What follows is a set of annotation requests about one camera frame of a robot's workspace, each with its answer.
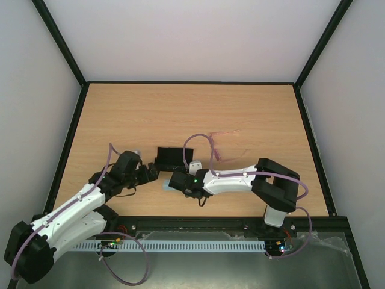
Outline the light blue cleaning cloth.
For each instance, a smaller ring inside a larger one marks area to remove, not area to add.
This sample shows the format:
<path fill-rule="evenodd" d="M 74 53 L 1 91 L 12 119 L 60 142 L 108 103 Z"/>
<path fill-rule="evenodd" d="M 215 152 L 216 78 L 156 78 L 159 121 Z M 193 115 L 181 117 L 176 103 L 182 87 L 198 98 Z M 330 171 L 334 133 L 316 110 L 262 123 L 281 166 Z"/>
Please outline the light blue cleaning cloth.
<path fill-rule="evenodd" d="M 169 184 L 170 184 L 169 179 L 164 180 L 163 185 L 162 185 L 162 189 L 164 191 L 174 191 L 174 188 L 170 187 Z"/>

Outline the black sunglasses case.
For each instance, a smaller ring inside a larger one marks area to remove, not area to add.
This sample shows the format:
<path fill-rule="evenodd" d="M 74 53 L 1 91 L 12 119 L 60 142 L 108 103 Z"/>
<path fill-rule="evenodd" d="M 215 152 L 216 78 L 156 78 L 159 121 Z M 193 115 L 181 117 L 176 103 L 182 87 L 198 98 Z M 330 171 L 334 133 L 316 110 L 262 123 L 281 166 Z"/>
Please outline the black sunglasses case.
<path fill-rule="evenodd" d="M 183 154 L 182 147 L 157 147 L 154 165 L 158 171 L 162 172 L 187 172 L 189 164 L 193 160 L 193 155 L 193 148 L 186 148 L 185 154 Z"/>

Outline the pink sunglasses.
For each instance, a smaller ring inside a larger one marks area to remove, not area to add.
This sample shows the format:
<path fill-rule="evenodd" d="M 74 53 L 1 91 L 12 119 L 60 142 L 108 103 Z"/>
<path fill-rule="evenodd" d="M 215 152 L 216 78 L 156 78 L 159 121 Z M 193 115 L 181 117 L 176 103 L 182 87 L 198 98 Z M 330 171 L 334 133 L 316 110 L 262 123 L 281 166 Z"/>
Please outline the pink sunglasses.
<path fill-rule="evenodd" d="M 236 129 L 233 131 L 215 131 L 209 133 L 209 138 L 214 147 L 214 157 L 217 162 L 228 163 L 235 161 L 242 158 L 248 152 L 248 149 L 240 150 L 233 148 L 230 143 L 230 139 L 238 137 L 240 132 L 240 129 Z"/>

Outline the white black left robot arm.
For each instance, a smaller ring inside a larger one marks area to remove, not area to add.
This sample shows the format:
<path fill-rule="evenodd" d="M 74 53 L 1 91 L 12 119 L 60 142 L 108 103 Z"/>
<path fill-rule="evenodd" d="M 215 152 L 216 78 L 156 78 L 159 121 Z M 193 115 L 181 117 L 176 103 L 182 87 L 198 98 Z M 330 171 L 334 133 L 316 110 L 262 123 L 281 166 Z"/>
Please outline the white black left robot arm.
<path fill-rule="evenodd" d="M 12 279 L 22 278 L 33 284 L 80 242 L 96 235 L 124 234 L 117 228 L 119 215 L 106 203 L 124 189 L 135 190 L 156 181 L 158 175 L 153 163 L 145 165 L 136 152 L 124 151 L 57 209 L 30 224 L 16 224 L 4 253 Z"/>

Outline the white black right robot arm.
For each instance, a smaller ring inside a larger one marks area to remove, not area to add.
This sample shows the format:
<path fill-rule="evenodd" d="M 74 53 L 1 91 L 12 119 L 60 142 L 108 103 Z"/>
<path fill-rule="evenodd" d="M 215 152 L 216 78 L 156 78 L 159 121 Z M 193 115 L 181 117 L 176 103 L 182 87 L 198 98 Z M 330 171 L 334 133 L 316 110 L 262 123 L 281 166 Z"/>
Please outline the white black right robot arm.
<path fill-rule="evenodd" d="M 175 173 L 170 186 L 197 199 L 200 206 L 219 194 L 253 193 L 266 205 L 262 228 L 270 236 L 277 235 L 286 216 L 296 210 L 299 188 L 307 192 L 298 173 L 268 158 L 241 169 Z"/>

